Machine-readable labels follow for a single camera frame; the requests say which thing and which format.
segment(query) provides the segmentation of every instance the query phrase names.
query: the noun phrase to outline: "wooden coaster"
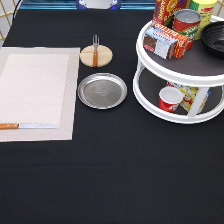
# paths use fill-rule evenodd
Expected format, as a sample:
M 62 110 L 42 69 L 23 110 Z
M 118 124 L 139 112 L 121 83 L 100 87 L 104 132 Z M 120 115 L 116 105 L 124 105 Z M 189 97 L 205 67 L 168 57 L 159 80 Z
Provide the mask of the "wooden coaster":
M 83 64 L 93 67 L 93 45 L 84 48 L 80 53 L 80 59 Z M 113 57 L 112 51 L 103 45 L 99 45 L 97 48 L 98 51 L 98 65 L 97 67 L 102 67 L 107 65 Z

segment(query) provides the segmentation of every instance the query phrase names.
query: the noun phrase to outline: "metal plate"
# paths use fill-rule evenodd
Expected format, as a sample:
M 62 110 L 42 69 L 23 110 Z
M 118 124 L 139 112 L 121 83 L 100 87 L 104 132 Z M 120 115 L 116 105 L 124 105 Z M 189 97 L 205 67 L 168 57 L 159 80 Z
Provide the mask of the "metal plate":
M 120 104 L 127 95 L 124 81 L 109 73 L 97 73 L 85 78 L 78 88 L 80 100 L 93 108 L 108 109 Z

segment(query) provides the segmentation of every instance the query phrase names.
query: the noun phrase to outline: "can lid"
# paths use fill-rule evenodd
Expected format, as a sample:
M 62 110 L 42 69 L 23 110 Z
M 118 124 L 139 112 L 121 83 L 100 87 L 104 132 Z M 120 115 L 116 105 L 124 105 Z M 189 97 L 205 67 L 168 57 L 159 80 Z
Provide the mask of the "can lid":
M 197 23 L 201 21 L 201 14 L 192 9 L 181 9 L 176 11 L 175 17 L 184 23 Z

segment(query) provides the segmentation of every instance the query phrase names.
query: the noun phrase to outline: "organizer shelf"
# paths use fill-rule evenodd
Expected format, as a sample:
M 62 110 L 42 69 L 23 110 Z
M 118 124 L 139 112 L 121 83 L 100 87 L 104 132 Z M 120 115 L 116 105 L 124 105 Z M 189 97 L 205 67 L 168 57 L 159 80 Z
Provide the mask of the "organizer shelf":
M 211 18 L 211 22 L 222 20 L 216 16 Z M 217 116 L 224 109 L 224 60 L 208 54 L 200 40 L 195 41 L 192 49 L 185 52 L 181 59 L 165 61 L 153 53 L 147 53 L 143 48 L 143 38 L 151 24 L 152 21 L 142 28 L 136 43 L 138 65 L 133 80 L 136 99 L 152 114 L 175 123 L 200 123 Z M 175 113 L 159 108 L 159 91 L 167 81 L 199 88 L 188 113 L 180 106 Z M 197 114 L 209 88 L 211 94 L 206 105 Z

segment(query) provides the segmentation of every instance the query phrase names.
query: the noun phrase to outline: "knife handle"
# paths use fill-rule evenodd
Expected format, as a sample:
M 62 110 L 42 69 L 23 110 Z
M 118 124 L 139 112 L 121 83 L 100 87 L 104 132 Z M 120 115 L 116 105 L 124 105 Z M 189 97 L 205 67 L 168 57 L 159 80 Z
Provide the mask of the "knife handle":
M 93 52 L 93 68 L 97 67 L 97 62 L 98 62 L 98 51 L 94 50 L 94 52 Z
M 0 129 L 18 129 L 19 124 L 0 124 Z

